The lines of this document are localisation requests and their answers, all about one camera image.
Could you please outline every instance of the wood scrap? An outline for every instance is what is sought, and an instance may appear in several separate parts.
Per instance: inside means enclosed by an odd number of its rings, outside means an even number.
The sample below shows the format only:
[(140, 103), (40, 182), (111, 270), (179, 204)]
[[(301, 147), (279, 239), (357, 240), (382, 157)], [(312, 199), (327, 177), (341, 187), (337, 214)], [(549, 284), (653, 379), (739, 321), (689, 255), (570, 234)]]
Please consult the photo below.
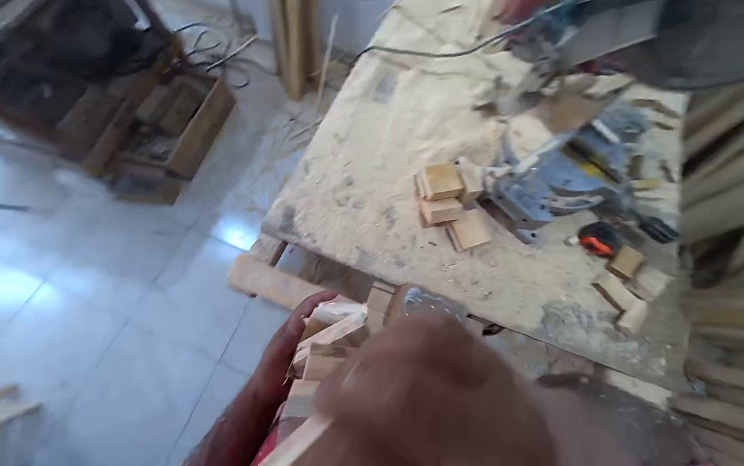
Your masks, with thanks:
[(594, 281), (593, 286), (620, 311), (628, 312), (642, 306), (640, 302), (643, 301), (628, 291), (622, 281), (611, 272), (604, 272)]
[(458, 220), (447, 224), (447, 232), (456, 251), (464, 252), (492, 240), (486, 215), (481, 209), (472, 209), (462, 212)]
[(625, 286), (637, 298), (652, 301), (665, 291), (671, 280), (673, 280), (673, 277), (670, 275), (650, 265), (644, 265), (639, 268), (636, 276), (629, 280)]
[(439, 201), (418, 200), (421, 215), (430, 225), (460, 219), (464, 214), (464, 205), (458, 199), (441, 199)]
[(677, 396), (673, 403), (680, 411), (744, 430), (744, 408), (706, 397)]
[(464, 191), (464, 185), (455, 170), (455, 164), (429, 165), (419, 173), (421, 186), (426, 188), (424, 198), (427, 201), (439, 201), (450, 197), (460, 196)]
[(622, 246), (614, 259), (608, 263), (608, 270), (620, 279), (629, 280), (634, 277), (639, 266), (645, 261), (645, 256), (630, 246)]
[(342, 357), (309, 355), (305, 362), (302, 379), (304, 381), (323, 381), (335, 369), (346, 363)]

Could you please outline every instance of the metal tool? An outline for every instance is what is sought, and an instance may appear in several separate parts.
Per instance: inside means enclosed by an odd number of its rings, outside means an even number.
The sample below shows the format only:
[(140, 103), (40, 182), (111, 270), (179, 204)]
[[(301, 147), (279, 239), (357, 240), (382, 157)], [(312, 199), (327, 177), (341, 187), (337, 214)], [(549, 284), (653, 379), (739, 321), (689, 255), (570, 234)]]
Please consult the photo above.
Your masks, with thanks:
[[(623, 214), (634, 211), (628, 178), (633, 154), (624, 141), (635, 141), (650, 122), (623, 101), (614, 102), (597, 120), (556, 136), (524, 159), (505, 141), (504, 163), (513, 169), (491, 186), (489, 197), (510, 217), (513, 233), (523, 242), (535, 241), (536, 230), (554, 216), (603, 204)], [(599, 125), (606, 131), (594, 127)], [(611, 134), (619, 143), (610, 142)]]

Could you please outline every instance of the white floor tile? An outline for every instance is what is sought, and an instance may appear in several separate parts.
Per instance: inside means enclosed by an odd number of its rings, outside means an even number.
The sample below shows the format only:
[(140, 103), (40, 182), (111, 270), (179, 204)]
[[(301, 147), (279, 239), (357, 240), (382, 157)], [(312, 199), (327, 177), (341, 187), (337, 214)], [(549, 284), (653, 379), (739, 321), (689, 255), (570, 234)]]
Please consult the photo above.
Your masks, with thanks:
[(226, 281), (228, 269), (241, 252), (189, 232), (165, 271), (129, 314), (130, 319), (218, 361), (251, 302)]
[(232, 371), (222, 364), (216, 365), (208, 386), (202, 392), (200, 402), (197, 403), (182, 435), (170, 451), (168, 465), (179, 466), (182, 460), (191, 454), (191, 450), (205, 437), (214, 421), (239, 394), (247, 381), (248, 376), (245, 374)]
[(128, 324), (35, 464), (160, 466), (213, 361)]
[(22, 399), (40, 401), (42, 415), (56, 420), (121, 327), (122, 320), (42, 285), (0, 336), (0, 386), (19, 384)]
[(247, 374), (254, 372), (266, 345), (288, 316), (288, 310), (282, 306), (255, 298), (233, 333), (222, 361), (232, 369)]

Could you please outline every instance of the hand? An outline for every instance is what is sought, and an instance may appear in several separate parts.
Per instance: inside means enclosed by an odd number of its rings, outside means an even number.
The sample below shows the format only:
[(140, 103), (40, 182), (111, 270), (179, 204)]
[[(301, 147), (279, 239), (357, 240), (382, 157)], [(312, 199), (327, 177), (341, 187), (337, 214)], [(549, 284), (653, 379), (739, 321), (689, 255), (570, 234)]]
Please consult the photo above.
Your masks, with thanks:
[(292, 315), (277, 329), (251, 379), (257, 395), (263, 400), (279, 404), (286, 398), (291, 387), (285, 383), (286, 374), (305, 330), (303, 318), (309, 317), (321, 302), (331, 301), (336, 297), (336, 291), (312, 294), (298, 304)]
[(409, 463), (556, 463), (551, 433), (521, 376), (451, 318), (398, 320), (315, 397), (341, 429), (382, 442)]

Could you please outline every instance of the miter saw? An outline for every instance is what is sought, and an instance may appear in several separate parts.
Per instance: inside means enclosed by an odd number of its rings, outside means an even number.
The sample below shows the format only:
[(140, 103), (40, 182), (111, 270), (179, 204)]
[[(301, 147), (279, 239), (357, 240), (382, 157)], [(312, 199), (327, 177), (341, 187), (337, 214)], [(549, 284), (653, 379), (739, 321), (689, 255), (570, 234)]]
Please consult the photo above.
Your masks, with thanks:
[[(532, 64), (518, 93), (542, 90), (578, 71), (626, 70), (659, 87), (689, 90), (744, 79), (744, 53), (725, 34), (744, 41), (744, 6), (702, 0), (573, 0), (550, 6), (507, 36), (506, 48)], [(660, 243), (677, 231), (639, 213), (628, 167), (635, 143), (651, 128), (642, 112), (615, 101), (592, 122), (557, 134), (532, 156), (505, 141), (509, 173), (488, 184), (486, 195), (513, 220), (525, 243), (553, 216), (593, 207), (635, 220)]]

